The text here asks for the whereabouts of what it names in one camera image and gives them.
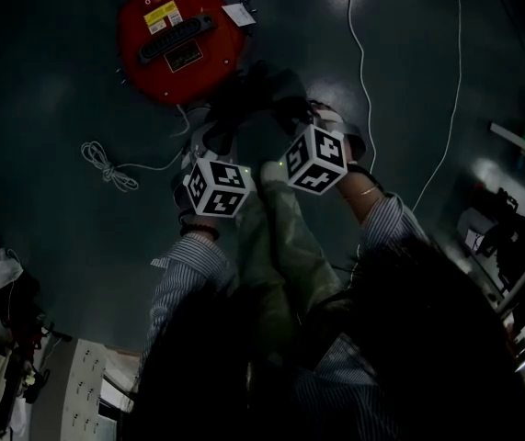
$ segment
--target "white label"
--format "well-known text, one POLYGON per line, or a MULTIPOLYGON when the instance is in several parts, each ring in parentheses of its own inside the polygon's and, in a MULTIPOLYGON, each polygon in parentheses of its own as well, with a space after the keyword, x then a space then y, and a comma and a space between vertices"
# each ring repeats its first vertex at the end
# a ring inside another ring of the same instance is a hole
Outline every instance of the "white label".
POLYGON ((182 16, 180 15, 180 12, 178 10, 168 14, 168 18, 170 19, 170 25, 172 26, 175 26, 178 23, 182 22, 182 16))
POLYGON ((148 29, 150 29, 150 34, 157 33, 160 29, 164 29, 166 27, 166 23, 163 19, 160 21, 156 21, 153 23, 153 25, 149 26, 148 29))
POLYGON ((252 15, 245 9, 244 4, 226 5, 222 6, 222 8, 237 26, 247 26, 256 23, 252 15))

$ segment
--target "green pants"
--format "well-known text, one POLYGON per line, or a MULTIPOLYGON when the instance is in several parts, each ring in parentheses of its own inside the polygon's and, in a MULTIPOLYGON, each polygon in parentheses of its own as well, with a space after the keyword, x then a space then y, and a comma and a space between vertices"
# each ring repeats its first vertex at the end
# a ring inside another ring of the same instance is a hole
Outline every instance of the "green pants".
POLYGON ((240 208, 237 228, 239 290, 249 296, 254 351, 284 356, 311 308, 342 284, 286 184, 273 181, 252 192, 240 208))

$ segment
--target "white shoe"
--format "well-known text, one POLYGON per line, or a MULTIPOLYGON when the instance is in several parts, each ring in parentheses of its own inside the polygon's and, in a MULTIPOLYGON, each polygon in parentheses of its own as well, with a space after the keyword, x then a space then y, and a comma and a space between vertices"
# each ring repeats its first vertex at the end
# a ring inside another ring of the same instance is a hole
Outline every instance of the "white shoe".
POLYGON ((265 162, 260 170, 260 183, 264 186, 271 181, 287 183, 289 181, 287 167, 278 162, 265 162))

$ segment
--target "black handle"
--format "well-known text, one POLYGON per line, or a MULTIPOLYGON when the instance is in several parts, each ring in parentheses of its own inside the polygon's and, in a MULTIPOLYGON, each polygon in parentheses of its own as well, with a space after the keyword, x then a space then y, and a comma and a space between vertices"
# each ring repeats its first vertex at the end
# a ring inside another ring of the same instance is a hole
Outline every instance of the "black handle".
POLYGON ((137 57, 140 65, 145 65, 158 56, 166 54, 177 46, 192 40, 195 36, 215 28, 211 17, 205 13, 189 18, 167 29, 157 38, 146 42, 137 57))

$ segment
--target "black wristband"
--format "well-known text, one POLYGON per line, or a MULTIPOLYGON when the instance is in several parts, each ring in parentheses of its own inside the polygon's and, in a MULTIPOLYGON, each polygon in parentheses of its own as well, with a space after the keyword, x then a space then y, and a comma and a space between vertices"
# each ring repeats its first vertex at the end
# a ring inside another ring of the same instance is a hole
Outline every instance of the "black wristband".
POLYGON ((362 173, 364 176, 370 179, 370 181, 372 181, 372 183, 374 183, 375 186, 377 186, 382 192, 384 192, 381 184, 378 181, 376 181, 376 178, 372 176, 371 172, 369 172, 368 170, 365 170, 360 165, 348 164, 348 171, 351 173, 362 173))
POLYGON ((180 229, 180 236, 183 237, 189 232, 206 232, 210 233, 213 236, 213 241, 216 242, 219 239, 219 232, 213 227, 202 224, 185 224, 180 229))

